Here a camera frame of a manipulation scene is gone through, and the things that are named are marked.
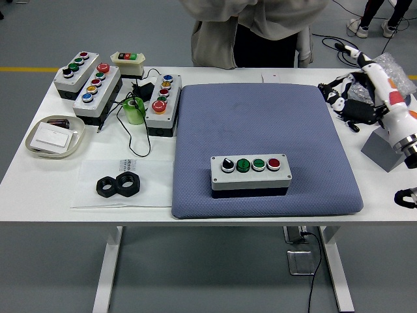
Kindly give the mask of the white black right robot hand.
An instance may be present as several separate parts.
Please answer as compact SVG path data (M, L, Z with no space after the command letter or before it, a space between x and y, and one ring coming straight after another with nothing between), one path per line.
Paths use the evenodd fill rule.
M406 146L415 143L416 118L385 70L351 46L336 43L335 48L355 59L361 71L340 76L329 84L319 84L325 102L345 120L369 125L380 122L388 131L388 142L396 151L404 151ZM347 91L355 82L368 89L372 106L362 102L353 106L348 103Z

